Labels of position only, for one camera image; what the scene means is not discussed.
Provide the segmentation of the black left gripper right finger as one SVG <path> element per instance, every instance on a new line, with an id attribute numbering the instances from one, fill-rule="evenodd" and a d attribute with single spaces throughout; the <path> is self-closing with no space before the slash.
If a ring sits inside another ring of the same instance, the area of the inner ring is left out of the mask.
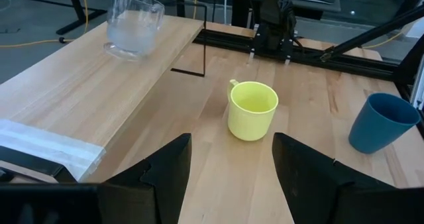
<path id="1" fill-rule="evenodd" d="M 278 181 L 295 224 L 371 224 L 365 201 L 345 194 L 395 188 L 291 138 L 275 133 L 272 156 Z"/>

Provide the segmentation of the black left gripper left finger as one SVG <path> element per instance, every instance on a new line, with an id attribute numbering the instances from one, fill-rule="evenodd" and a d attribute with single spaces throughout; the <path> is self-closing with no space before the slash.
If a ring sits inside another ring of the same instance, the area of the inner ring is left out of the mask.
<path id="1" fill-rule="evenodd" d="M 191 134 L 109 178 L 99 199 L 101 224 L 178 224 L 191 166 Z"/>

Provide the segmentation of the blue-green plastic cup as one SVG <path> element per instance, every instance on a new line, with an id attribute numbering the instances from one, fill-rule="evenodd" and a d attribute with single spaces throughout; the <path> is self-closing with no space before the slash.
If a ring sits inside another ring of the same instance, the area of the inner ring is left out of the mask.
<path id="1" fill-rule="evenodd" d="M 385 148 L 420 122 L 418 110 L 406 100 L 388 93 L 368 96 L 349 136 L 350 145 L 364 154 Z"/>

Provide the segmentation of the pale yellow mug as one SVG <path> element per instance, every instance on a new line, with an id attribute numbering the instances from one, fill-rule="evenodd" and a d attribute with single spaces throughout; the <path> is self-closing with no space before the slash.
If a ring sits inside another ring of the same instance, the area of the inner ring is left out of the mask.
<path id="1" fill-rule="evenodd" d="M 277 93 L 268 85 L 230 80 L 228 128 L 238 139 L 256 141 L 268 132 L 279 104 Z"/>

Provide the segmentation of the black stand leg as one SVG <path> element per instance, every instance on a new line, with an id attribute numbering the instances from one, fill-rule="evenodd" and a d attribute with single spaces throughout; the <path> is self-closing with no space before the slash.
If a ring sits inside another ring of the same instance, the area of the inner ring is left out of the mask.
<path id="1" fill-rule="evenodd" d="M 87 0 L 84 0 L 84 5 L 85 7 L 82 7 L 80 0 L 70 0 L 72 3 L 72 7 L 74 8 L 74 11 L 76 12 L 77 15 L 77 20 L 58 29 L 56 31 L 56 34 L 58 35 L 64 35 L 72 30 L 74 30 L 75 28 L 78 28 L 82 25 L 87 25 L 87 23 L 91 20 L 91 19 L 95 19 L 103 14 L 106 13 L 106 10 L 103 9 L 91 9 L 87 7 Z"/>

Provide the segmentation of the black aluminium table frame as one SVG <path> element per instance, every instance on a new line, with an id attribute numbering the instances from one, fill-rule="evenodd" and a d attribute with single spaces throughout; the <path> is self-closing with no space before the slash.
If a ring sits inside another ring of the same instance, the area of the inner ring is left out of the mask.
<path id="1" fill-rule="evenodd" d="M 250 53 L 254 39 L 248 36 L 203 29 L 194 42 L 217 48 Z M 299 48 L 294 46 L 291 61 L 339 72 L 346 72 L 370 78 L 378 78 L 401 84 L 412 84 L 418 72 L 418 63 L 396 65 L 383 61 L 360 58 L 357 56 L 338 55 L 323 62 L 320 51 L 314 48 Z"/>

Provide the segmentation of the wooden shelf with black frame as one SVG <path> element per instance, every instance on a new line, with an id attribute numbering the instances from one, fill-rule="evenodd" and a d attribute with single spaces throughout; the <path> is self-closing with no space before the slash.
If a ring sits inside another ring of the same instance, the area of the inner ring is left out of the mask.
<path id="1" fill-rule="evenodd" d="M 99 25 L 0 84 L 0 119 L 107 149 L 142 100 L 205 26 L 164 16 L 154 50 L 134 62 L 109 54 L 107 26 Z M 0 146 L 0 167 L 45 182 L 77 181 L 67 168 Z"/>

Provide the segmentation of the silver aluminium frame post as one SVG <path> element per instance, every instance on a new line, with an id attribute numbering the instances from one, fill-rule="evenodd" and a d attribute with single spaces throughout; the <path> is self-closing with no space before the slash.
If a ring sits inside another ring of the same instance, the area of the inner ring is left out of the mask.
<path id="1" fill-rule="evenodd" d="M 424 108 L 424 55 L 419 63 L 415 83 L 411 92 L 410 103 L 418 110 Z"/>

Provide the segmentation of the black diagonal frame strut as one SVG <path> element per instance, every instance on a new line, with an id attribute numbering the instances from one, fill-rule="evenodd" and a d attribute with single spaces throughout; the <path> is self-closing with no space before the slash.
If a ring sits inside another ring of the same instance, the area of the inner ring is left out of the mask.
<path id="1" fill-rule="evenodd" d="M 339 56 L 349 50 L 352 50 L 353 48 L 361 46 L 367 42 L 370 42 L 371 40 L 374 40 L 375 38 L 381 37 L 395 29 L 398 29 L 399 27 L 403 27 L 406 24 L 416 21 L 421 17 L 424 17 L 424 4 L 410 10 L 409 12 L 395 17 L 387 23 L 384 23 L 378 27 L 374 27 L 369 31 L 364 32 L 340 45 L 332 46 L 326 49 L 320 57 L 320 60 L 326 62 L 332 57 Z"/>

